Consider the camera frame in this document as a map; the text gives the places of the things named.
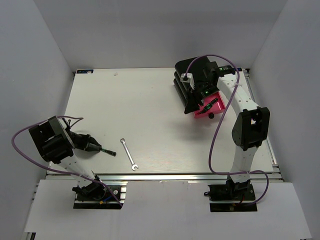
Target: pink box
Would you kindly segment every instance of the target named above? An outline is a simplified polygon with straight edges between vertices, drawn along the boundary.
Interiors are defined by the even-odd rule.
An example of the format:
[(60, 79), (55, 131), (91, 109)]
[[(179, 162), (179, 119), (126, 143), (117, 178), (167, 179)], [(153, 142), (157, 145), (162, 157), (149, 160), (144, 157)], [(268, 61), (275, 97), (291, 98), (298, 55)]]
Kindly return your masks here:
[[(207, 112), (205, 112), (203, 114), (197, 114), (202, 109), (204, 109), (204, 107), (215, 98), (218, 98), (218, 102), (216, 102)], [(224, 112), (225, 108), (226, 108), (226, 106), (224, 104), (224, 101), (221, 98), (220, 93), (216, 92), (215, 94), (210, 95), (204, 99), (204, 104), (203, 104), (203, 106), (200, 107), (200, 110), (193, 112), (194, 118), (199, 119), (199, 118), (207, 117), (207, 116), (209, 116), (209, 114), (221, 114)]]

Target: white panel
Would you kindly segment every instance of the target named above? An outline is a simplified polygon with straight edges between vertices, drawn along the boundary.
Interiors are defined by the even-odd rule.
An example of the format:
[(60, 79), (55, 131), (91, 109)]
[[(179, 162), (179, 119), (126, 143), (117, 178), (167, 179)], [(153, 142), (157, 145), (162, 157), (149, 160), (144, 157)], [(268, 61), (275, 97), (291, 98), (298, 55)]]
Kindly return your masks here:
[(35, 0), (79, 68), (173, 67), (220, 54), (250, 67), (287, 0)]
[[(311, 237), (291, 183), (271, 183), (258, 212), (224, 213), (210, 212), (205, 183), (129, 182), (121, 210), (73, 209), (75, 184), (73, 180), (41, 180), (25, 230), (46, 236), (59, 233), (59, 239), (76, 233), (79, 240), (104, 234), (109, 240)], [(265, 186), (255, 183), (256, 194)]]
[(314, 239), (320, 239), (319, 13), (318, 0), (289, 0), (251, 69), (256, 99), (270, 109), (281, 173), (293, 182)]
[[(93, 73), (76, 74), (66, 114), (84, 120), (72, 130), (91, 134), (103, 147), (117, 152), (113, 157), (103, 152), (75, 150), (84, 166), (96, 174), (134, 173), (120, 143), (125, 138), (139, 166), (137, 174), (210, 172), (209, 149), (222, 114), (214, 119), (185, 115), (173, 84), (174, 71), (173, 68), (95, 69)], [(243, 72), (240, 82), (248, 92)], [(230, 107), (213, 149), (212, 167), (218, 172), (228, 172), (232, 167), (236, 145), (231, 131), (235, 122), (236, 114)], [(273, 171), (265, 143), (257, 151), (251, 169)]]

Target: white wall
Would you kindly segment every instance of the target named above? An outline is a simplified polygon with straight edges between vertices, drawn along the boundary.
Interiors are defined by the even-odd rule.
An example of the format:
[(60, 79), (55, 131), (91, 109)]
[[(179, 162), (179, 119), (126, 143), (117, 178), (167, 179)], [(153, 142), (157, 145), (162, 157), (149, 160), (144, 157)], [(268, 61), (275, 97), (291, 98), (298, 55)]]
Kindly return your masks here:
[[(0, 239), (21, 238), (45, 171), (18, 155), (19, 129), (65, 111), (72, 72), (32, 0), (0, 1)], [(26, 133), (18, 145), (45, 163)]]
[(287, 0), (34, 0), (72, 70), (173, 67), (220, 54), (251, 67)]
[(288, 0), (250, 78), (271, 112), (269, 136), (293, 182), (313, 239), (320, 240), (320, 1)]

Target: wrench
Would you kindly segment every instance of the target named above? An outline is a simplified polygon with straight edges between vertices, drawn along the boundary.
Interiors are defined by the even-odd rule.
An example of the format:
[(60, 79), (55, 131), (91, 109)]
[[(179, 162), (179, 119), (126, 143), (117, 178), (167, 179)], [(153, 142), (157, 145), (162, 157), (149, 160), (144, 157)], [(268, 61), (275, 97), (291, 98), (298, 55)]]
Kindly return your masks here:
[(131, 154), (130, 154), (130, 152), (129, 152), (129, 149), (128, 149), (127, 145), (126, 145), (125, 139), (124, 139), (124, 138), (121, 138), (121, 139), (120, 139), (120, 142), (122, 143), (122, 145), (123, 145), (123, 147), (124, 147), (124, 150), (125, 150), (125, 153), (127, 154), (128, 158), (129, 158), (129, 160), (130, 160), (131, 169), (132, 169), (132, 171), (135, 172), (135, 171), (136, 171), (135, 168), (139, 169), (139, 167), (138, 167), (137, 164), (135, 164), (134, 160), (132, 159), (132, 156), (131, 156)]

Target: white tabletop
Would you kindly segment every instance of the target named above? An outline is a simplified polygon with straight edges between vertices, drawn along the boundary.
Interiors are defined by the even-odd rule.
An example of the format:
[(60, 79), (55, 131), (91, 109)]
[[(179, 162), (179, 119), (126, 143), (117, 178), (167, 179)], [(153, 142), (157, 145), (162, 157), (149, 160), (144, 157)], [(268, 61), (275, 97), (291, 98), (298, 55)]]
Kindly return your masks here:
[[(210, 172), (208, 154), (221, 114), (214, 119), (185, 115), (173, 84), (174, 72), (174, 68), (94, 69), (93, 73), (75, 75), (65, 114), (84, 120), (72, 131), (91, 134), (103, 147), (117, 152), (112, 157), (76, 150), (84, 165), (97, 174)], [(245, 76), (240, 73), (240, 83), (249, 94)], [(235, 144), (231, 131), (235, 121), (230, 107), (213, 149), (212, 166), (216, 171), (228, 172), (232, 167)], [(136, 172), (131, 170), (121, 138), (125, 138), (139, 166)], [(265, 142), (251, 170), (273, 171)]]

